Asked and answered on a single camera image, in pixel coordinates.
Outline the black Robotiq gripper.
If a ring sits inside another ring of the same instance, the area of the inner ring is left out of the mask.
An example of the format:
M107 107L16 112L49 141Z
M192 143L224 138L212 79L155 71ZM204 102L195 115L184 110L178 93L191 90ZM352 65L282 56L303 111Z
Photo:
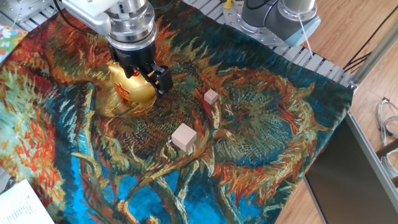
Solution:
M157 98L163 97L173 87L169 67L155 62L155 42L139 50L122 50L108 44L111 57L124 69L126 78L137 70L155 90Z

